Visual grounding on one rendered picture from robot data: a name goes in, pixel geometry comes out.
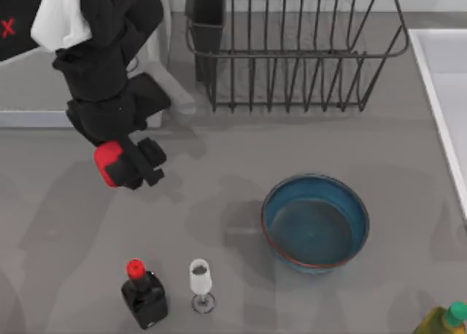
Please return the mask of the clear wine glass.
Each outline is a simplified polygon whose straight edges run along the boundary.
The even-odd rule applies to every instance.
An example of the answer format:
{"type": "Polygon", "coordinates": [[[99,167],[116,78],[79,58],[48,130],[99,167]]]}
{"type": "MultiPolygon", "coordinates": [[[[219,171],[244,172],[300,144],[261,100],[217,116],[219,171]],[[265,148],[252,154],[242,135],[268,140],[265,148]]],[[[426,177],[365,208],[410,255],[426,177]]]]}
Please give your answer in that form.
{"type": "Polygon", "coordinates": [[[193,292],[192,308],[199,314],[208,314],[216,306],[212,294],[212,276],[209,263],[205,259],[195,259],[189,266],[189,285],[193,292]]]}

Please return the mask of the black bottle with red cap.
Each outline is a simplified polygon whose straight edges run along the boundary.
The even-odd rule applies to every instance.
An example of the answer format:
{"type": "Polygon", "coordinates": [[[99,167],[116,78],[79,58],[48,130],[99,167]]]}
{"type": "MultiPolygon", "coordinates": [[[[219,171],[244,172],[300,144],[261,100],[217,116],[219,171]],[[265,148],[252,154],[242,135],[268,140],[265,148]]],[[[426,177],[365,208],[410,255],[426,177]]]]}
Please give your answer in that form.
{"type": "Polygon", "coordinates": [[[127,262],[126,274],[128,278],[120,288],[123,300],[138,326],[148,330],[168,316],[165,288],[139,259],[127,262]]]}

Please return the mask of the white sink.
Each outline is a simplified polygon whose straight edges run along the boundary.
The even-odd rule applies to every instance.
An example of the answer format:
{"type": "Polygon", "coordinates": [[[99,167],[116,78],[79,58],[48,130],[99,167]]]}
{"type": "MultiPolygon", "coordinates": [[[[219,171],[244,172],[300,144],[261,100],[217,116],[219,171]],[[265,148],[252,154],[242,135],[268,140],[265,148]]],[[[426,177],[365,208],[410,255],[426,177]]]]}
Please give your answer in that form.
{"type": "Polygon", "coordinates": [[[467,28],[409,30],[467,229],[467,28]]]}

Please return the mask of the blue bowl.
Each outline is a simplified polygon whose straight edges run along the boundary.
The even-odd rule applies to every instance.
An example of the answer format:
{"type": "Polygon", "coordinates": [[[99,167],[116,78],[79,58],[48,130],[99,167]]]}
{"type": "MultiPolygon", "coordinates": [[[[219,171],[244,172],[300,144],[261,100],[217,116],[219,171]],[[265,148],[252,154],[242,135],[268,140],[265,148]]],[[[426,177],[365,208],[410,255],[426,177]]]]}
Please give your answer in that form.
{"type": "Polygon", "coordinates": [[[323,174],[298,174],[268,192],[260,226],[280,261],[302,273],[322,274],[360,253],[368,240],[370,219],[349,185],[323,174]]]}

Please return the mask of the yellow bottle with green cap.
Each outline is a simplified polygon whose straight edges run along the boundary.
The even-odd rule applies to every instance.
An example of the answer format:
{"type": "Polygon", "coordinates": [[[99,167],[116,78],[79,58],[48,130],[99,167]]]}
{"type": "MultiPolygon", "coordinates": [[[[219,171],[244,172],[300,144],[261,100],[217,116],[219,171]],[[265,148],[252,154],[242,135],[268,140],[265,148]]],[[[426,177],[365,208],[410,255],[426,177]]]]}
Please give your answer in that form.
{"type": "Polygon", "coordinates": [[[467,303],[452,302],[437,306],[416,326],[412,334],[467,334],[467,303]]]}

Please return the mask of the black utensil holder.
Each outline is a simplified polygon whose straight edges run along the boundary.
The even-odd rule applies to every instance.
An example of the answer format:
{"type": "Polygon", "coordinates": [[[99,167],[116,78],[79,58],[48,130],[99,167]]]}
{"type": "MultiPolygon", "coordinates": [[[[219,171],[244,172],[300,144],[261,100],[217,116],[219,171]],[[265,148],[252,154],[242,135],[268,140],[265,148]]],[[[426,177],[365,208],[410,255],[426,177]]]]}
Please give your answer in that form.
{"type": "Polygon", "coordinates": [[[186,2],[186,14],[195,52],[196,80],[207,85],[212,84],[217,59],[205,57],[204,54],[219,53],[225,13],[226,0],[187,0],[186,2]]]}

